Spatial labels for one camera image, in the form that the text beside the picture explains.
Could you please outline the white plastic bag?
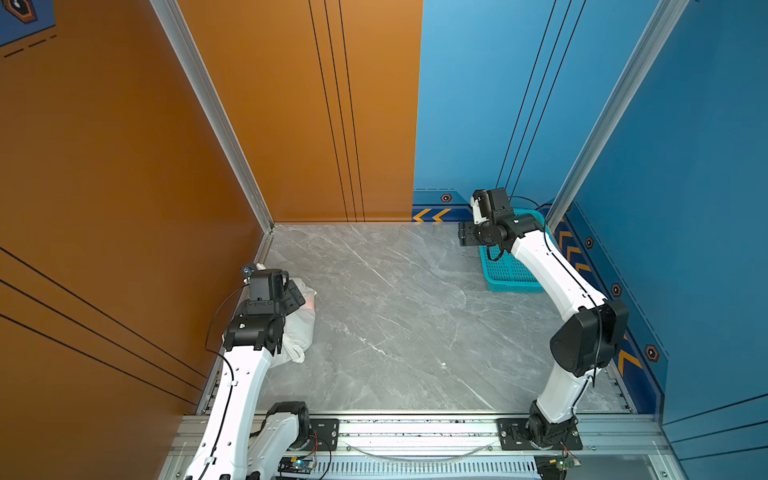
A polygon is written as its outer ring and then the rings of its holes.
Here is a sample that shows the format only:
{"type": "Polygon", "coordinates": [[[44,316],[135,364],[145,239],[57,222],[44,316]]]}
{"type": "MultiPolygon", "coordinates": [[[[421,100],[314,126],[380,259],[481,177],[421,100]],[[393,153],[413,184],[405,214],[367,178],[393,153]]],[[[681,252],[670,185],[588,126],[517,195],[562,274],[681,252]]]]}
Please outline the white plastic bag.
{"type": "Polygon", "coordinates": [[[226,354],[241,361],[254,376],[264,375],[276,363],[302,363],[312,343],[315,292],[292,280],[305,298],[302,307],[287,317],[247,316],[244,302],[238,308],[237,326],[227,334],[226,354]]]}

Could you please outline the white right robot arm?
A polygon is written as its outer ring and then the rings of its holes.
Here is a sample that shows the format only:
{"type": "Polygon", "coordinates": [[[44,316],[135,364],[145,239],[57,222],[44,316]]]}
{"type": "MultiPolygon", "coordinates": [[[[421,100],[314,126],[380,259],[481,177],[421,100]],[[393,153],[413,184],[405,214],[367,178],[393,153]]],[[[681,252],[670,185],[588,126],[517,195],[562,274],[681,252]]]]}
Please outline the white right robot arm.
{"type": "Polygon", "coordinates": [[[536,448],[558,448],[576,430],[577,406],[587,387],[620,350],[628,308],[584,280],[530,214],[462,222],[458,239],[462,246],[497,247],[511,254],[533,274],[562,318],[549,342],[553,370],[531,404],[524,434],[536,448]]]}

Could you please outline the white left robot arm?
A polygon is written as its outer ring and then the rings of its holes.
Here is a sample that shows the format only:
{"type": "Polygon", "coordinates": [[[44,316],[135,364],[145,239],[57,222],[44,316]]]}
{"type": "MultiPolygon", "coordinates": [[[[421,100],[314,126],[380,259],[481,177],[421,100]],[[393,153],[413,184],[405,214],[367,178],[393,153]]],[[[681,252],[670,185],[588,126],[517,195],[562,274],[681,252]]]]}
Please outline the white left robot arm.
{"type": "Polygon", "coordinates": [[[223,335],[219,387],[206,429],[185,479],[271,479],[283,456],[310,439],[306,403],[274,404],[252,431],[261,387],[282,351],[287,317],[305,298],[285,270],[243,268],[248,297],[223,335]]]}

